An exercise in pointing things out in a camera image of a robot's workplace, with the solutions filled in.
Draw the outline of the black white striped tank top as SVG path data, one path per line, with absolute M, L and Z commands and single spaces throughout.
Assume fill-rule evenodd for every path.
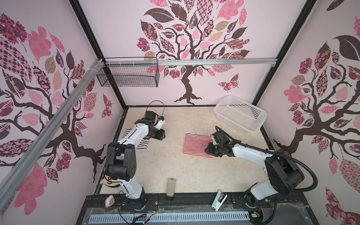
M 119 140 L 124 139 L 131 131 L 132 131 L 132 128 L 127 128 L 125 130 L 122 138 L 120 138 Z M 148 136 L 145 136 L 144 138 L 142 138 L 140 141 L 137 142 L 136 149 L 146 150 L 149 147 L 149 143 L 150 143 L 150 138 Z

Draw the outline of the red white striped tank top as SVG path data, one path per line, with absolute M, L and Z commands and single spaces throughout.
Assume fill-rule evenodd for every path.
M 191 156 L 213 158 L 212 155 L 205 152 L 209 143 L 213 143 L 211 135 L 187 133 L 185 137 L 183 153 Z

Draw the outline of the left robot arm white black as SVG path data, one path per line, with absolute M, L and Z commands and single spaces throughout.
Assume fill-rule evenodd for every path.
M 133 128 L 124 138 L 112 142 L 107 147 L 105 176 L 119 182 L 125 189 L 125 197 L 136 206 L 143 208 L 146 203 L 144 188 L 136 180 L 137 170 L 136 147 L 146 137 L 163 140 L 165 131 L 163 115 L 146 111 L 142 119 L 135 122 Z

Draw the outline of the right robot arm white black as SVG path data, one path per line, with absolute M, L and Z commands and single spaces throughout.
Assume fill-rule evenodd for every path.
M 290 194 L 304 180 L 304 173 L 288 153 L 270 152 L 241 143 L 220 130 L 213 133 L 211 138 L 213 142 L 206 147 L 206 153 L 214 157 L 227 155 L 246 159 L 261 166 L 267 173 L 268 180 L 255 183 L 245 192 L 243 199 L 249 208 L 257 207 L 267 197 Z

